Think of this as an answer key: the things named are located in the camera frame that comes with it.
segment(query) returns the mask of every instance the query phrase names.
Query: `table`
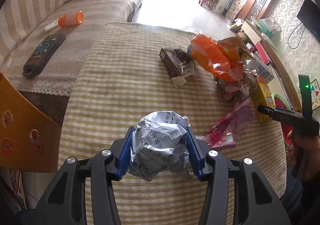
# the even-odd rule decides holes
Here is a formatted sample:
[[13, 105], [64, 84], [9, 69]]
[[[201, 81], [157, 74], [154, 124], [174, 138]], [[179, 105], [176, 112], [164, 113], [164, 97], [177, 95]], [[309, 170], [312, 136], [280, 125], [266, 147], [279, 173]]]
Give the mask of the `table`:
[[[59, 166], [69, 156], [93, 157], [124, 137], [130, 125], [150, 112], [173, 110], [189, 117], [195, 135], [203, 135], [232, 110], [212, 75], [199, 75], [175, 89], [159, 57], [161, 47], [186, 49], [194, 33], [141, 24], [107, 24], [81, 69], [67, 107], [60, 140]], [[278, 122], [254, 120], [223, 154], [252, 158], [280, 197], [286, 163]], [[114, 182], [122, 224], [197, 224], [207, 183], [161, 172], [151, 182], [125, 175]], [[90, 183], [86, 186], [87, 219], [92, 224]], [[233, 216], [229, 189], [228, 224]]]

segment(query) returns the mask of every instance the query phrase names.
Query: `silver screw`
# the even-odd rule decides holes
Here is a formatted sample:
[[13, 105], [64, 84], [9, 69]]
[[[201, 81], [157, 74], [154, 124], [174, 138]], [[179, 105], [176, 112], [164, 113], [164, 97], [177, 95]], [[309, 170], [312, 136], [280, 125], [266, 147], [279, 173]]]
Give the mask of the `silver screw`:
[[215, 157], [215, 156], [218, 155], [218, 152], [217, 152], [217, 151], [214, 151], [214, 150], [210, 150], [210, 151], [209, 151], [209, 155], [210, 155], [211, 157]]
[[252, 160], [250, 158], [245, 158], [243, 161], [246, 164], [252, 164]]
[[74, 157], [69, 157], [67, 159], [67, 163], [74, 163], [76, 161], [76, 159]]
[[103, 156], [109, 156], [111, 154], [111, 151], [107, 149], [107, 150], [103, 150], [101, 153]]

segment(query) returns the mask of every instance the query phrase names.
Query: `orange wrapper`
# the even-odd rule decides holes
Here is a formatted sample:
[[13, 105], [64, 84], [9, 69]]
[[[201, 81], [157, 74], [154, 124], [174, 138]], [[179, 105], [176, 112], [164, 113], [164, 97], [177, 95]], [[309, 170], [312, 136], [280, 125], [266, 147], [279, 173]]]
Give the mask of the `orange wrapper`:
[[191, 41], [191, 57], [206, 71], [225, 81], [235, 82], [243, 77], [239, 62], [239, 46], [228, 40], [213, 42], [211, 37], [198, 34]]

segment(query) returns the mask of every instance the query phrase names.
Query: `sticker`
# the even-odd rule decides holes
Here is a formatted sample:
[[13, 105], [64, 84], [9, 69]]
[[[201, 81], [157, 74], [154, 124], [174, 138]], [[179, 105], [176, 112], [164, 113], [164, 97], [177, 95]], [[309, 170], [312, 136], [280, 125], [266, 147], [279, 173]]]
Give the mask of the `sticker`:
[[2, 114], [2, 124], [4, 128], [7, 128], [7, 126], [10, 126], [13, 122], [13, 115], [11, 111], [6, 110]]
[[6, 138], [2, 141], [2, 152], [5, 155], [12, 155], [13, 146], [10, 139]]
[[44, 151], [44, 145], [43, 145], [43, 143], [38, 142], [36, 146], [37, 146], [37, 154], [38, 154], [38, 155], [42, 155], [42, 154], [43, 154], [43, 151]]
[[37, 130], [32, 129], [30, 132], [30, 141], [31, 143], [38, 143], [39, 141], [39, 133]]

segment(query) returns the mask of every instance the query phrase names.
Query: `wire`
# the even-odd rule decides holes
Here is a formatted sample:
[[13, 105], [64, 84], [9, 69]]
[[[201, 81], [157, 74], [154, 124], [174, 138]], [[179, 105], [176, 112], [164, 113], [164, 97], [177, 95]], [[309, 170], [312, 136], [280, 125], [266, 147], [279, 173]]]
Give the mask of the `wire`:
[[[291, 35], [292, 35], [292, 33], [294, 33], [294, 31], [300, 26], [302, 24], [302, 22], [297, 26], [297, 27], [295, 27], [294, 28], [294, 30], [291, 32], [291, 34], [289, 35], [289, 37], [288, 37], [288, 46], [289, 46], [289, 48], [290, 49], [295, 49], [295, 48], [298, 48], [299, 47], [299, 45], [300, 45], [300, 42], [301, 42], [301, 38], [302, 38], [302, 35], [303, 35], [303, 33], [304, 33], [304, 31], [305, 31], [305, 29], [306, 29], [306, 27], [304, 27], [304, 29], [303, 29], [303, 31], [302, 31], [302, 33], [301, 33], [301, 36], [300, 36], [300, 40], [299, 40], [299, 43], [298, 43], [298, 45], [295, 47], [295, 48], [292, 48], [291, 46], [290, 46], [290, 44], [289, 44], [289, 39], [290, 39], [290, 37], [291, 37]], [[300, 28], [299, 30], [297, 30], [297, 34], [298, 35], [300, 35], [300, 31], [302, 30], [302, 28]]]

